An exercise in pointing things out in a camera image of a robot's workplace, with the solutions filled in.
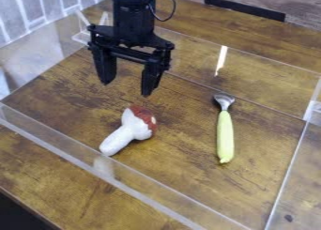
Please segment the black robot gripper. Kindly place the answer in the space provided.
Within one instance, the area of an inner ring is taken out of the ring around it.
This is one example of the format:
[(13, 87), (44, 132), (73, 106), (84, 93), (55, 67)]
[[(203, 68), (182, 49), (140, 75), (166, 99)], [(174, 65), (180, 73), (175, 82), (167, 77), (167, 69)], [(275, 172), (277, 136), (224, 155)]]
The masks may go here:
[(154, 33), (154, 21), (167, 21), (155, 14), (155, 0), (112, 0), (112, 26), (91, 24), (88, 48), (99, 80), (109, 84), (116, 75), (116, 58), (144, 63), (140, 93), (151, 95), (168, 69), (170, 41)]

